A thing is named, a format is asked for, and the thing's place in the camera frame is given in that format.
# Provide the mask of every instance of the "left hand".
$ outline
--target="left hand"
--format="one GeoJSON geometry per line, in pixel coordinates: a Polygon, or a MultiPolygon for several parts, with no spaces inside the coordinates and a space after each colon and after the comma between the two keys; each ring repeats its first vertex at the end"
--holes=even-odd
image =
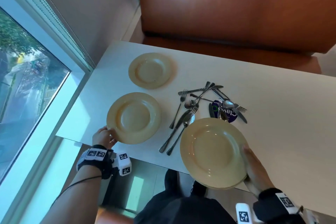
{"type": "Polygon", "coordinates": [[[107,129],[107,126],[104,126],[92,136],[92,144],[100,144],[107,149],[111,149],[116,143],[117,140],[112,136],[114,132],[113,129],[107,129]]]}

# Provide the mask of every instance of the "window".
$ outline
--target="window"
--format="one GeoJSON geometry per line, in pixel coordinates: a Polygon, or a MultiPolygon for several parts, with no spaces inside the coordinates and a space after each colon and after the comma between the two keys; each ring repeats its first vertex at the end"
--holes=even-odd
{"type": "Polygon", "coordinates": [[[69,72],[0,8],[0,180],[69,72]]]}

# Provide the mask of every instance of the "white wall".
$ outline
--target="white wall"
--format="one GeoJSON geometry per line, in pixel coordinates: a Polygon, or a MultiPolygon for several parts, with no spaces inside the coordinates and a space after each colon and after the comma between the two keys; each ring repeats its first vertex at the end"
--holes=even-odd
{"type": "Polygon", "coordinates": [[[122,38],[139,3],[138,0],[47,1],[95,64],[112,40],[122,38]]]}

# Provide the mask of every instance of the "beige plate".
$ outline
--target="beige plate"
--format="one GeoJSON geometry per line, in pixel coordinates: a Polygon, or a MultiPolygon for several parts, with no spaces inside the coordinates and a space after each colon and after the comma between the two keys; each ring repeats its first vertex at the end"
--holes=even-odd
{"type": "Polygon", "coordinates": [[[170,60],[160,53],[145,53],[135,58],[128,68],[131,81],[145,89],[156,89],[170,78],[170,60]]]}
{"type": "Polygon", "coordinates": [[[243,134],[215,118],[196,120],[182,134],[180,152],[190,175],[210,188],[230,188],[246,177],[240,147],[243,134]]]}
{"type": "Polygon", "coordinates": [[[151,138],[161,123],[161,109],[155,98],[133,92],[118,98],[107,113],[106,124],[114,128],[117,140],[138,144],[151,138]]]}

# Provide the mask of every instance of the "green foliage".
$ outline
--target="green foliage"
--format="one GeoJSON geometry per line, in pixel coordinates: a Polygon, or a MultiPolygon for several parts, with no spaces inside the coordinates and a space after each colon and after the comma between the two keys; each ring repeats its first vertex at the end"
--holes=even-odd
{"type": "Polygon", "coordinates": [[[18,57],[45,51],[44,47],[0,9],[0,50],[18,57]]]}

